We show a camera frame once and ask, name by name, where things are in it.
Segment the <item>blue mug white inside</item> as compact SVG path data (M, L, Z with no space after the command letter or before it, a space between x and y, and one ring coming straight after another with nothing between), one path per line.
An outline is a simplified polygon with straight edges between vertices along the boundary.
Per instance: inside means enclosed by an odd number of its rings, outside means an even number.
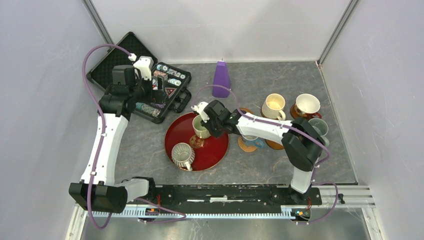
M259 149L263 148L265 145L261 138L253 135L242 135L241 141L247 147L256 147Z

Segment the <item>grey ribbed mug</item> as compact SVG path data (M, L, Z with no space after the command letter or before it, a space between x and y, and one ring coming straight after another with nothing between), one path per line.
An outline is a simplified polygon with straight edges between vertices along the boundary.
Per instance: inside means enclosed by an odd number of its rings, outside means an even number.
M192 163L195 159L195 151L188 143L180 142L172 148L171 159L179 168L186 168L191 172L193 170Z

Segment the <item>cream yellow mug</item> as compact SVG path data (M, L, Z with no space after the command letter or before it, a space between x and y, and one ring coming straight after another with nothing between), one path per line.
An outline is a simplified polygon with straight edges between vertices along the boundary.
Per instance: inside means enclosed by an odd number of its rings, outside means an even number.
M269 118L273 118L280 121L286 120L286 114L284 113L284 107L286 101L284 97L277 93L269 94L262 107L262 112Z

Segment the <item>light green mug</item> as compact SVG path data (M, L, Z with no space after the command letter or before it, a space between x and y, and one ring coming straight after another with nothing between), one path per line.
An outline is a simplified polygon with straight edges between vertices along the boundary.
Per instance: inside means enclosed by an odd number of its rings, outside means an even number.
M194 130L194 133L200 139L207 139L211 136L211 134L206 127L202 126L201 122L202 122L202 118L200 115L197 115L192 120L192 127Z

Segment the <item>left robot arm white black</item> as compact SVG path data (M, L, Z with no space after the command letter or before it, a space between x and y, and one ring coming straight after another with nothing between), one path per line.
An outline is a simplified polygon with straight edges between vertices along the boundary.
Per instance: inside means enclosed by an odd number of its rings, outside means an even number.
M112 68L111 76L112 83L95 102L97 131L90 159L80 181L72 182L68 192L84 210L118 214L137 198L151 204L158 197L151 177L115 183L124 131L136 104L153 96L153 84L149 66L118 65Z

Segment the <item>woven rattan coaster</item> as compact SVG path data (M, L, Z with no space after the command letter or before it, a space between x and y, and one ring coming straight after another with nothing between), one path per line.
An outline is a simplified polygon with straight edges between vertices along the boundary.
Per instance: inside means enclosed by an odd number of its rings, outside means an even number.
M252 153L254 151L256 151L258 149L258 147L254 146L254 145L246 145L243 142L243 138L240 136L237 140L238 146L240 147L241 150L243 150L244 152L247 153Z

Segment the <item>white bowl cup red outside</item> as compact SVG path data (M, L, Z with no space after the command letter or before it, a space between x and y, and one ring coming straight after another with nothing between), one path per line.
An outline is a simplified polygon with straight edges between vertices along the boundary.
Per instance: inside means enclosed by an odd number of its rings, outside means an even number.
M322 115L319 113L321 102L314 95L309 93L300 94L294 104L307 115L307 120L322 118Z

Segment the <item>black poker chip case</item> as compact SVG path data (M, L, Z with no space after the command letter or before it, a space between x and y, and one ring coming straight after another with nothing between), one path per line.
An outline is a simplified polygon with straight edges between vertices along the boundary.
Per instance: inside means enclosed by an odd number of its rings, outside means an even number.
M152 78L163 78L167 99L164 104L142 102L144 91L140 71L128 59L130 54L137 57L153 58ZM86 74L86 79L97 85L104 96L99 105L105 114L130 119L132 113L142 116L155 124L164 121L169 111L181 113L191 99L187 85L192 77L158 59L142 44L133 32L128 32L101 61Z

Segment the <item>grey green mug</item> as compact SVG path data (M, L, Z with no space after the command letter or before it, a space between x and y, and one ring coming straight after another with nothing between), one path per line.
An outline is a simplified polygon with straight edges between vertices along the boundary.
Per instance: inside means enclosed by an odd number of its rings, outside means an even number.
M328 147L330 144L330 141L327 138L327 134L329 132L328 124L320 118L312 118L308 122L323 139L324 146Z

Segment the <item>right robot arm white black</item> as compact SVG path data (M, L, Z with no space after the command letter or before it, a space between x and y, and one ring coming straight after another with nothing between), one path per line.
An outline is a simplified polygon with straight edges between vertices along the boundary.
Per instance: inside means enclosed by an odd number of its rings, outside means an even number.
M215 138L226 133L258 137L283 145L293 165L289 199L295 204L302 204L309 198L314 168L327 148L320 134L307 120L275 120L239 109L229 111L218 100L202 101L191 106L191 109L201 117L201 125Z

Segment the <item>brown wooden coaster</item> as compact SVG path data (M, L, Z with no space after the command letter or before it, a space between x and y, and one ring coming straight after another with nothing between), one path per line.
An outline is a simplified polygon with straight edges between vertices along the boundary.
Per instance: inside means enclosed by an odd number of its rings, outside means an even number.
M283 150L284 149L284 146L281 143L274 142L274 141L271 141L271 140L268 140L268 139L266 139L265 142L270 148L272 148L274 150Z
M293 104L291 106L289 112L290 112L290 115L292 116L292 118L294 120L297 119L297 118L302 118L302 119L305 119L305 120L308 119L307 115L303 111L301 111L296 104Z
M250 114L252 114L252 115L254 114L254 113L253 113L250 109L248 109L248 108L243 108L243 107L241 107L241 108L240 108L240 110L241 110L243 113L245 113L245 114L246 114L246 113L250 113Z
M262 112L262 110L260 111L260 114L261 114L261 116L263 117L263 118L267 118L267 119L272 119L272 120L276 120L277 118L269 118L269 117L267 117L263 112Z

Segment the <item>red round tray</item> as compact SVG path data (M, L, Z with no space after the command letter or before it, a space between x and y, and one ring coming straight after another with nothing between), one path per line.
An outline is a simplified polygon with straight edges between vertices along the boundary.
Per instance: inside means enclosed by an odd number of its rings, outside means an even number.
M194 172L210 169L217 165L229 148L229 135L224 133L219 138L210 136L202 139L196 136L192 126L194 113L178 117L168 128L164 137L164 149L169 160L172 160L172 149L178 143L189 144L194 150L191 163Z

